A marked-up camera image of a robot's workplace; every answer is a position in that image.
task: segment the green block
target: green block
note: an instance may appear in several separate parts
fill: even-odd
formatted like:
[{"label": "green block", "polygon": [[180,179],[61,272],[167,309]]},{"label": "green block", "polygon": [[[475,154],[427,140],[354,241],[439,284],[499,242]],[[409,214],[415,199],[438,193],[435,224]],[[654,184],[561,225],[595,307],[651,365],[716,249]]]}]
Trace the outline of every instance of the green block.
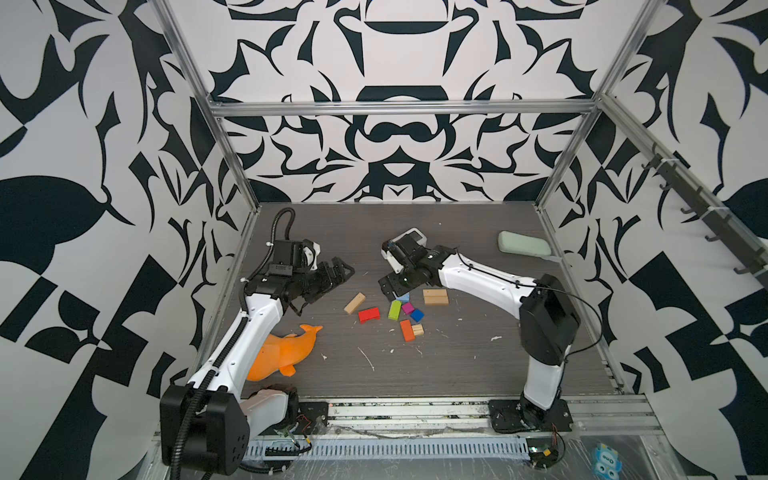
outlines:
[{"label": "green block", "polygon": [[400,302],[400,300],[395,300],[394,302],[392,302],[392,305],[389,306],[389,318],[393,320],[399,320],[401,306],[402,306],[402,302]]}]

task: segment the wooden table surface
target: wooden table surface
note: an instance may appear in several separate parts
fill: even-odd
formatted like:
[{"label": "wooden table surface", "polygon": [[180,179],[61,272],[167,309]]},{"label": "wooden table surface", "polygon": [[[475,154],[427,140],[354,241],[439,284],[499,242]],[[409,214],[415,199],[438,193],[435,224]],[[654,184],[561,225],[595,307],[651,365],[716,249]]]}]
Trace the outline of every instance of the wooden table surface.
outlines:
[{"label": "wooden table surface", "polygon": [[[255,269],[266,253],[274,214],[285,204],[264,204],[248,246],[240,276]],[[562,278],[557,263],[498,250],[501,230],[544,238],[530,204],[291,204],[296,221],[292,240],[320,244],[321,260],[341,257],[356,269],[349,282],[308,305],[299,318],[288,311],[274,335],[301,334],[299,324],[322,325],[312,353],[296,365],[296,374],[275,373],[262,382],[247,382],[243,394],[273,383],[295,385],[301,396],[471,396],[518,395],[525,384],[528,354],[520,344],[518,321],[476,297],[449,290],[448,306],[425,306],[422,288],[411,301],[424,314],[424,335],[405,343],[399,324],[387,318],[389,301],[378,280],[391,271],[381,256],[381,243],[409,228],[419,228],[427,245],[461,247],[475,262],[522,276],[550,273]],[[281,238],[287,215],[281,220]],[[382,319],[360,325],[344,306],[358,293],[361,308],[377,306]],[[227,305],[226,332],[237,311],[237,298]],[[585,327],[574,348],[591,342]],[[564,394],[613,393],[596,349],[571,357],[563,381]]]}]

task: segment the red block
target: red block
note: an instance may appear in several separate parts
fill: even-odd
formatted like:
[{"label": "red block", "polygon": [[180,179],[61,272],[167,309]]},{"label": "red block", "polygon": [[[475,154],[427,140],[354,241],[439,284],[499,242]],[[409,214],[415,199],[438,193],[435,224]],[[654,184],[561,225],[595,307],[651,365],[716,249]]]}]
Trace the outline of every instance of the red block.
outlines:
[{"label": "red block", "polygon": [[360,310],[357,313],[357,316],[360,318],[360,325],[364,324],[368,320],[378,320],[381,318],[379,315],[379,308],[377,306],[374,306],[373,308],[369,308],[367,310]]}]

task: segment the green sponge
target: green sponge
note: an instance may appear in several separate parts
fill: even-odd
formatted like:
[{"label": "green sponge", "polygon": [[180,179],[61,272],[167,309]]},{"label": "green sponge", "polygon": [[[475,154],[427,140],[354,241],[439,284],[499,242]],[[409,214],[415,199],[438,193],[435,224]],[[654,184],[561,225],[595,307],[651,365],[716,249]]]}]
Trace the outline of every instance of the green sponge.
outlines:
[{"label": "green sponge", "polygon": [[547,240],[506,231],[498,234],[498,249],[504,253],[516,253],[530,257],[552,257],[552,249]]}]

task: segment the black cable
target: black cable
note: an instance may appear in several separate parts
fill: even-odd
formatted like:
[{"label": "black cable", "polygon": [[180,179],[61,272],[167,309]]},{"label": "black cable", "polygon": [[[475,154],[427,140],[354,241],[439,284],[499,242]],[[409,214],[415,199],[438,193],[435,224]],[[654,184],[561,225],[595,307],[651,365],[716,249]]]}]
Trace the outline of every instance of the black cable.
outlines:
[{"label": "black cable", "polygon": [[552,288],[552,287],[550,287],[550,286],[542,286],[542,285],[525,285],[525,284],[523,284],[523,283],[520,283],[519,281],[515,281],[515,282],[512,282],[512,281],[510,281],[510,280],[508,280],[508,279],[505,279],[503,276],[495,275],[495,274],[493,274],[493,273],[491,273],[491,272],[486,272],[485,270],[479,269],[478,267],[476,267],[476,266],[474,266],[474,265],[472,265],[472,264],[470,264],[470,263],[466,263],[466,262],[464,261],[464,259],[462,258],[462,255],[461,255],[461,254],[460,254],[460,252],[458,251],[458,247],[456,247],[454,250],[456,250],[456,255],[458,255],[458,259],[459,259],[459,260],[461,260],[461,262],[462,262],[462,263],[464,263],[464,264],[465,264],[465,265],[466,265],[466,266],[467,266],[467,267],[468,267],[470,270],[472,270],[472,269],[475,269],[475,270],[477,270],[477,271],[478,271],[478,272],[480,272],[480,273],[485,273],[486,275],[490,275],[490,276],[493,276],[493,277],[495,277],[495,278],[498,278],[499,280],[503,280],[503,281],[505,281],[505,282],[507,282],[507,283],[510,283],[511,285],[515,285],[515,286],[517,286],[517,287],[520,287],[520,286],[525,286],[525,287],[529,287],[529,288],[539,288],[539,289],[542,289],[542,290],[551,290],[551,291],[553,291],[553,292],[564,293],[565,295],[568,295],[568,296],[572,296],[572,297],[573,297],[573,298],[575,298],[576,300],[579,300],[579,301],[581,301],[581,302],[582,302],[584,305],[586,305],[586,306],[588,306],[589,308],[591,308],[591,309],[592,309],[592,311],[594,312],[594,314],[595,314],[596,316],[598,316],[598,321],[600,322],[600,335],[598,335],[598,339],[597,339],[597,340],[595,340],[595,341],[594,341],[594,342],[593,342],[591,345],[589,345],[589,346],[586,346],[586,347],[584,347],[583,349],[578,349],[578,350],[575,350],[575,351],[569,352],[569,353],[568,353],[568,354],[567,354],[567,355],[566,355],[566,356],[563,358],[563,360],[564,360],[564,361],[565,361],[565,360],[566,360],[566,359],[567,359],[569,356],[571,356],[571,355],[573,355],[573,354],[575,354],[575,353],[584,352],[585,350],[589,350],[589,349],[590,349],[590,348],[592,348],[593,346],[597,345],[597,344],[600,342],[600,340],[602,340],[602,339],[603,339],[603,330],[604,330],[604,327],[603,327],[603,317],[602,317],[602,316],[600,315],[600,313],[598,312],[598,309],[594,308],[594,307],[592,306],[592,304],[591,304],[591,303],[589,303],[587,300],[584,300],[584,299],[583,299],[583,298],[581,298],[579,295],[576,295],[576,294],[574,294],[574,293],[571,293],[571,292],[566,292],[565,290],[560,290],[560,289],[557,289],[557,288]]},{"label": "black cable", "polygon": [[555,460],[552,465],[556,465],[565,457],[565,439],[563,439],[563,435],[560,435],[560,432],[558,432],[557,430],[554,431],[554,434],[560,437],[560,444],[563,446],[562,446],[562,450],[558,449],[558,459]]},{"label": "black cable", "polygon": [[290,213],[290,219],[288,220],[288,225],[286,225],[285,239],[290,240],[290,228],[291,228],[291,225],[293,225],[293,220],[296,218],[296,211],[291,207],[285,207],[281,211],[277,212],[277,214],[275,214],[275,219],[272,220],[272,230],[270,232],[270,248],[266,251],[266,255],[264,256],[264,259],[261,260],[259,267],[256,268],[253,271],[253,273],[251,273],[250,276],[248,277],[249,282],[253,280],[253,278],[256,277],[256,275],[259,275],[261,273],[261,270],[267,264],[267,262],[270,261],[270,257],[272,256],[272,251],[275,248],[275,239],[277,238],[277,223],[280,221],[280,218],[284,214],[288,214],[288,213]]},{"label": "black cable", "polygon": [[170,480],[179,480],[181,477],[181,453],[184,450],[184,444],[187,443],[190,426],[192,425],[192,418],[200,407],[200,401],[203,399],[205,389],[210,384],[210,381],[214,379],[215,375],[216,370],[208,370],[208,373],[205,374],[205,378],[200,382],[200,385],[192,396],[192,400],[190,400],[190,404],[187,406],[187,411],[184,412],[184,417],[181,419],[181,424],[179,425],[179,432],[176,434],[174,449],[171,451]]}]

